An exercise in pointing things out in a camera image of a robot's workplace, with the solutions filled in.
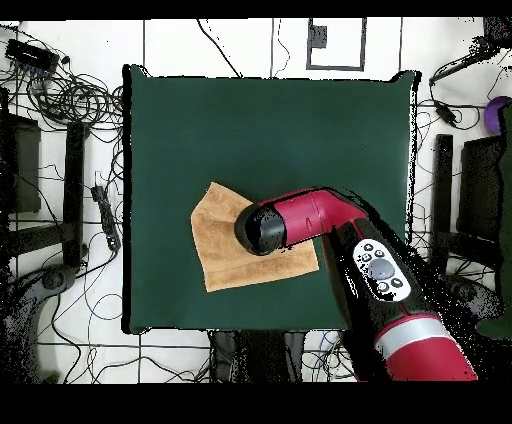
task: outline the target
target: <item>black border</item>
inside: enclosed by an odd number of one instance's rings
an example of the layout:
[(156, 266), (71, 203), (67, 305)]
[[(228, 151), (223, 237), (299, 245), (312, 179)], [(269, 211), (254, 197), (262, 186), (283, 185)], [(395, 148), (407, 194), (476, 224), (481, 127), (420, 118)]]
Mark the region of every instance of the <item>black border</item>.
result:
[(125, 334), (130, 331), (130, 318), (132, 316), (132, 74), (131, 66), (123, 66), (123, 160), (124, 160), (124, 188), (123, 188), (123, 314), (121, 315), (121, 330)]
[(306, 69), (308, 71), (357, 71), (364, 72), (364, 64), (366, 58), (366, 25), (368, 18), (361, 18), (363, 26), (361, 27), (361, 50), (359, 54), (359, 66), (323, 66), (323, 65), (312, 65), (311, 64), (311, 33), (313, 31), (313, 18), (309, 18), (308, 21), (308, 44), (307, 44), (307, 59)]

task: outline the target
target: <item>purple object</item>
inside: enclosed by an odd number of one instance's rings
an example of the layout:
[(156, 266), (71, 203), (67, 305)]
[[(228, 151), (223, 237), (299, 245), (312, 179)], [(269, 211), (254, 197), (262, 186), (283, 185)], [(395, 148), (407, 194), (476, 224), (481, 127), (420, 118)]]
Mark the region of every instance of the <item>purple object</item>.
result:
[(512, 98), (508, 96), (499, 96), (492, 99), (489, 104), (486, 106), (484, 110), (484, 125), (487, 130), (494, 134), (500, 135), (500, 121), (498, 118), (498, 110), (500, 107), (505, 106), (507, 103), (510, 103)]

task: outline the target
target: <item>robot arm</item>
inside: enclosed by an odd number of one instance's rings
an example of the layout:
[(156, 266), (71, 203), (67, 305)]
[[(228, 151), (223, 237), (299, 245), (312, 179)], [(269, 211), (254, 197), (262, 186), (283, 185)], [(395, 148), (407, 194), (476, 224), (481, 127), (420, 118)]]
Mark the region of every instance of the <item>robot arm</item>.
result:
[[(332, 289), (351, 329), (349, 344), (356, 349), (371, 345), (366, 359), (380, 362), (393, 380), (475, 380), (425, 299), (414, 267), (406, 265), (405, 245), (394, 233), (379, 230), (375, 215), (355, 195), (330, 188), (301, 190), (246, 208), (235, 234), (255, 255), (322, 236)], [(378, 366), (373, 370), (376, 377)]]

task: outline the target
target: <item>black bar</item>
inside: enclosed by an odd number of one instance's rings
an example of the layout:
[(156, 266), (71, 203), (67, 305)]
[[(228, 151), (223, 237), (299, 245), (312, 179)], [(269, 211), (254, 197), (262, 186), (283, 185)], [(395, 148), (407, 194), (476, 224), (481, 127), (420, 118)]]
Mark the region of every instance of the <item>black bar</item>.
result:
[(84, 142), (87, 134), (82, 122), (70, 122), (66, 136), (63, 219), (73, 227), (74, 237), (62, 243), (65, 265), (79, 267), (82, 261), (82, 220), (84, 214)]
[(432, 167), (431, 231), (432, 239), (429, 262), (442, 274), (446, 273), (449, 250), (438, 233), (450, 232), (452, 201), (453, 136), (438, 134), (434, 143), (434, 164)]
[(43, 225), (41, 227), (25, 228), (11, 231), (9, 239), (11, 254), (13, 256), (44, 249), (62, 241), (72, 241), (75, 238), (75, 226), (73, 224)]
[(484, 44), (481, 47), (481, 51), (475, 53), (473, 56), (464, 58), (461, 63), (458, 63), (444, 71), (439, 72), (429, 80), (430, 86), (434, 85), (436, 81), (439, 81), (440, 79), (446, 78), (449, 75), (454, 74), (455, 72), (460, 71), (461, 69), (467, 68), (471, 65), (474, 65), (475, 63), (482, 62), (484, 60), (492, 59), (494, 56), (496, 56), (500, 48), (499, 47), (493, 47), (488, 44)]

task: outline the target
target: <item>control buttons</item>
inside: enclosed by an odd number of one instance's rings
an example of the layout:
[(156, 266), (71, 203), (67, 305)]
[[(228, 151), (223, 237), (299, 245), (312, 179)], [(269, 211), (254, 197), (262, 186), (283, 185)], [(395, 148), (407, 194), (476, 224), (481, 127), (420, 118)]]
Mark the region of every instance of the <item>control buttons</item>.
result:
[(402, 281), (399, 280), (398, 278), (393, 278), (391, 280), (391, 285), (398, 289), (399, 287), (402, 287), (404, 285), (404, 283), (402, 283)]
[(384, 281), (381, 281), (378, 285), (377, 285), (377, 290), (380, 291), (381, 293), (386, 293), (388, 290), (389, 290), (389, 285), (388, 283), (385, 283)]
[(374, 259), (368, 265), (368, 275), (374, 280), (387, 280), (395, 275), (395, 268), (386, 259)]
[(352, 260), (371, 295), (380, 302), (401, 302), (411, 293), (411, 286), (390, 251), (380, 241), (359, 240)]

